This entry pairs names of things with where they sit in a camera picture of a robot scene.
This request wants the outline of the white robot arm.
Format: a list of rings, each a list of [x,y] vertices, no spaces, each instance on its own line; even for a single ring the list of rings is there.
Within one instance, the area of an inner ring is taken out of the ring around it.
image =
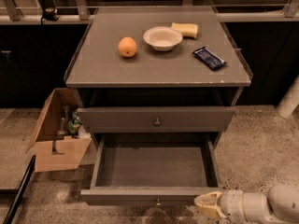
[[[194,200],[220,224],[298,224],[298,83],[278,107],[241,106],[216,156],[222,190]]]

